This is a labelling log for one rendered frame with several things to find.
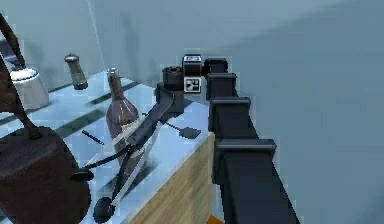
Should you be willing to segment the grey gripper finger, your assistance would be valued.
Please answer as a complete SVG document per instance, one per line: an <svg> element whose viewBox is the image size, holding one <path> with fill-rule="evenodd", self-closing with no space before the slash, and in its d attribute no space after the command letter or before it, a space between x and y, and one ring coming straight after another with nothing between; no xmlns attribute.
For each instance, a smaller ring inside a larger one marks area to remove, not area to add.
<svg viewBox="0 0 384 224"><path fill-rule="evenodd" d="M138 125L133 130L127 130L132 133L141 123L139 120ZM131 187L139 173L145 168L149 153L156 140L156 135L161 123L157 125L154 134L148 139L143 147L135 152L128 152L119 158L122 159L118 174L116 175L115 185L111 197L100 198L94 207L93 219L96 223L106 223L114 215L116 205L121 198L126 194Z"/></svg>
<svg viewBox="0 0 384 224"><path fill-rule="evenodd" d="M78 168L71 179L76 182L90 181L93 179L91 169L111 162L128 152L132 153L139 150L153 135L157 123L160 121L161 113L157 110L151 110L140 125L132 132L123 131L114 138L107 146L99 151L88 163Z"/></svg>

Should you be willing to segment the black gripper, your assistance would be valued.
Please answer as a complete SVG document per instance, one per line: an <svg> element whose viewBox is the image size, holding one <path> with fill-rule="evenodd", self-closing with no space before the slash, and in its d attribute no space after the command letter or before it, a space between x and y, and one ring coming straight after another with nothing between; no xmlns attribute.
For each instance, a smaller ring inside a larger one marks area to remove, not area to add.
<svg viewBox="0 0 384 224"><path fill-rule="evenodd" d="M162 70L163 79L155 89L156 103L167 113L180 115L184 112L184 73L180 66Z"/></svg>

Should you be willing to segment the black spatula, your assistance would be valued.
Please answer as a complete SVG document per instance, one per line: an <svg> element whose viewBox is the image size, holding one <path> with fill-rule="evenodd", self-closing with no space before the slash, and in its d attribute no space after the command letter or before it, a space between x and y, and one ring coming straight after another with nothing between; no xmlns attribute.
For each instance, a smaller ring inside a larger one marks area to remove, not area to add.
<svg viewBox="0 0 384 224"><path fill-rule="evenodd" d="M186 139L196 139L201 131L192 127L177 127L168 122L172 117L172 113L160 113L155 111L150 111L146 114L144 121L140 124L137 131L139 132L138 136L141 140L148 140L155 132L157 125L159 123L166 124L169 127L178 131L178 134Z"/></svg>

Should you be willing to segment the small dark blue stick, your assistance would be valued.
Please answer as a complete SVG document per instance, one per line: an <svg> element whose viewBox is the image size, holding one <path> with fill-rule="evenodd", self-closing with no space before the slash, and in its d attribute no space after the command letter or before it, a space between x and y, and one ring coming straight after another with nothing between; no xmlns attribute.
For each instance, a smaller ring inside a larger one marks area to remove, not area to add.
<svg viewBox="0 0 384 224"><path fill-rule="evenodd" d="M97 137L95 137L94 135L90 134L89 132L87 132L86 130L82 130L81 131L82 134L84 134L85 136L87 136L88 138L92 139L94 142L100 144L100 145L104 145L104 142L102 142L100 139L98 139Z"/></svg>

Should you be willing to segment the brown glass wine bottle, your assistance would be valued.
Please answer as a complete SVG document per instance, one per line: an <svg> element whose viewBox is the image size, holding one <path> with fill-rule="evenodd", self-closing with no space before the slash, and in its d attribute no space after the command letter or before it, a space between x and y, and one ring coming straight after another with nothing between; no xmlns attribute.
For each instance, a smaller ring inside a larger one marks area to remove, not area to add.
<svg viewBox="0 0 384 224"><path fill-rule="evenodd" d="M112 139L125 130L133 130L139 122L137 108L125 98L119 72L116 68L107 70L111 103L106 113L106 122Z"/></svg>

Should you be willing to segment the wooden counter with pale top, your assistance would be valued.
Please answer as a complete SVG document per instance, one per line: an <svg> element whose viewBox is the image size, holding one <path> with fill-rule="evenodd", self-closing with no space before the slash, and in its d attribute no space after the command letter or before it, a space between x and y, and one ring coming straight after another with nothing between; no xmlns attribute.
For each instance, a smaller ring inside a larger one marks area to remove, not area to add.
<svg viewBox="0 0 384 224"><path fill-rule="evenodd" d="M106 74L88 79L88 88L71 85L49 94L49 104L28 116L38 126L55 130L77 163L85 165L111 141L105 114L111 102ZM184 113L168 122L201 131L186 139L164 124L159 127L146 168L139 173L106 224L205 224L212 213L211 144L208 107L188 100ZM104 145L82 134L86 130Z"/></svg>

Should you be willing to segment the dark brown kettle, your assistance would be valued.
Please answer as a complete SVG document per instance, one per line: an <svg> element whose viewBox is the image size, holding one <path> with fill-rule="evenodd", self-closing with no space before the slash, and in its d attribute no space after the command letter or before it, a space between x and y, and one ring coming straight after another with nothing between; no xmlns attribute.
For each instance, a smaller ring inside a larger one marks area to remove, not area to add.
<svg viewBox="0 0 384 224"><path fill-rule="evenodd" d="M90 192L71 180L78 164L55 131L27 117L1 59L0 112L23 124L0 138L0 210L13 224L80 224Z"/></svg>

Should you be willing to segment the dark pepper shaker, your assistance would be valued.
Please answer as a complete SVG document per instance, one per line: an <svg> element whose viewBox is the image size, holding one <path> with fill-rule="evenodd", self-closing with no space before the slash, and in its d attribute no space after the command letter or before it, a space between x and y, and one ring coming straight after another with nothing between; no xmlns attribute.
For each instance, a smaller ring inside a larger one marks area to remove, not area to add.
<svg viewBox="0 0 384 224"><path fill-rule="evenodd" d="M72 78L72 85L74 89L75 90L86 89L88 87L88 82L80 66L79 56L76 54L70 53L64 57L64 61L68 65L71 78Z"/></svg>

